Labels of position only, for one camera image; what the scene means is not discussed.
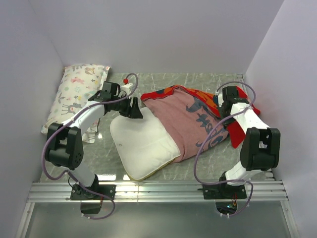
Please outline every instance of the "fabric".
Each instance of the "fabric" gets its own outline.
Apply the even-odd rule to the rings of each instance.
[[[218,119],[210,112],[208,106],[189,94],[184,87],[175,87],[173,94],[168,97],[148,98],[143,102],[161,121],[177,144],[180,157],[173,162],[180,162],[195,156],[202,142],[218,123]],[[208,139],[204,150],[214,147],[227,136],[228,132],[222,125],[219,126]]]
[[[133,180],[143,180],[180,156],[179,149],[162,123],[148,108],[143,119],[117,116],[110,132],[122,164]]]
[[[61,123],[80,111],[88,99],[102,88],[110,67],[96,64],[79,64],[66,67],[58,87],[49,117],[41,132],[47,134],[50,124]],[[94,143],[98,120],[85,132],[82,139]]]
[[[174,90],[177,88],[181,88],[182,90],[186,91],[188,94],[201,100],[203,103],[205,103],[208,106],[208,108],[210,109],[210,111],[212,112],[213,115],[215,115],[217,118],[220,118],[220,114],[219,114],[219,111],[217,108],[217,106],[218,106],[217,95],[202,92],[202,91],[196,90],[196,89],[185,88],[185,87],[180,86],[180,85],[170,86],[168,88],[158,90],[158,91],[152,92],[152,93],[145,93],[141,96],[141,100],[144,102],[148,99],[152,99],[152,100],[162,99],[162,98],[168,97],[170,95],[173,95]],[[245,92],[241,88],[239,88],[237,86],[236,86],[236,88],[238,90],[239,97],[246,98],[247,100],[249,100],[248,96],[245,94]],[[260,114],[260,110],[258,110],[254,106],[252,106],[252,108],[257,115]],[[231,123],[226,129],[229,131],[231,145],[234,148],[237,148],[239,146],[239,144],[245,138],[245,134],[244,134],[241,126],[239,125],[238,122],[235,121],[235,122]]]

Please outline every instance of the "floral pillow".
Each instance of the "floral pillow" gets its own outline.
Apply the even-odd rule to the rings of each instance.
[[[47,134],[50,124],[61,123],[80,111],[88,99],[103,86],[110,67],[96,64],[78,64],[66,67],[58,87],[49,118],[41,132]],[[82,139],[94,143],[98,120],[85,132]]]

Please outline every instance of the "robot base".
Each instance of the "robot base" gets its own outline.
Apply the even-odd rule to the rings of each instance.
[[[107,184],[107,185],[99,185],[98,177],[96,176],[96,179],[91,187],[88,187],[87,189],[106,195],[110,197],[111,199],[114,199],[115,194],[115,185],[113,184]],[[102,198],[100,196],[91,194],[85,190],[83,190],[79,185],[75,184],[72,189],[72,193],[70,195],[70,200],[75,201],[85,201],[85,200],[101,200]],[[83,214],[98,214],[101,209],[101,202],[96,203],[81,203],[80,204],[80,211]]]
[[[219,178],[219,181],[226,180],[224,172]],[[204,200],[221,200],[221,199],[232,199],[233,196],[236,196],[237,199],[247,198],[247,193],[244,185],[240,186],[231,186],[227,183],[218,184],[218,185],[203,185],[203,188],[199,189],[203,191]]]

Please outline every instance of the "white pad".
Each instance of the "white pad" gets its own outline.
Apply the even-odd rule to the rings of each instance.
[[[118,116],[110,132],[123,166],[133,180],[143,180],[180,156],[179,149],[150,109],[141,108],[143,119]]]

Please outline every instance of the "metal frame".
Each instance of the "metal frame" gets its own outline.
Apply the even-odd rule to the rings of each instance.
[[[287,223],[288,230],[290,232],[291,238],[299,238],[299,232],[295,219],[293,217],[292,209],[289,204],[289,201],[281,201],[284,217]]]
[[[202,185],[196,181],[101,181],[100,184],[115,184],[115,202],[206,202]],[[282,181],[253,181],[252,201],[287,201]],[[245,185],[247,196],[251,186]],[[28,202],[74,202],[70,200],[71,187],[68,183],[33,183]],[[82,201],[96,203],[97,200]]]
[[[244,81],[244,75],[238,74],[237,80]],[[299,233],[289,205],[282,181],[275,181],[272,170],[267,171],[266,180],[252,181],[254,193],[251,201],[280,201],[291,238]],[[217,202],[231,200],[204,200],[202,185],[196,181],[100,181],[100,184],[115,184],[114,201],[118,202]],[[245,185],[247,197],[251,186]],[[72,188],[66,182],[36,182],[32,184],[29,197],[22,215],[16,238],[24,238],[30,223],[35,203],[96,203],[97,200],[71,201]]]
[[[34,209],[34,202],[27,202],[24,208],[24,212],[22,214],[22,218],[20,221],[20,225],[18,227],[18,230],[16,232],[15,237],[16,238],[24,238],[26,235],[26,232],[28,230],[30,220],[32,217],[33,209]]]

